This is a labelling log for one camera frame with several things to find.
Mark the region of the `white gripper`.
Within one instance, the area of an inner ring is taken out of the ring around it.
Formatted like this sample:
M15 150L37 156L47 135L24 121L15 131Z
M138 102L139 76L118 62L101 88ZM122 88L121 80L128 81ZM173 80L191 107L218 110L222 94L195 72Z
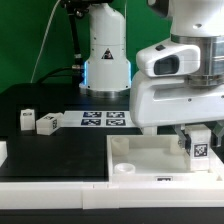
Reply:
M132 81L129 111L132 122L139 128L175 125L178 144L187 154L191 138L177 124L218 121L213 129L213 146L222 144L224 85L193 88L183 78L153 79L138 71Z

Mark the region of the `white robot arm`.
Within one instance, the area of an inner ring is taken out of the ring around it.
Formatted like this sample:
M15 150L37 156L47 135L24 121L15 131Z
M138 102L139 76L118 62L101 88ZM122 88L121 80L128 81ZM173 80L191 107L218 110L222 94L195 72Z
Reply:
M201 145L181 127L214 122L209 142L224 137L224 0L147 0L172 21L170 37L139 51L138 72L126 59L125 19L105 0L90 3L90 57L81 91L96 97L130 92L139 128L171 125L187 151Z

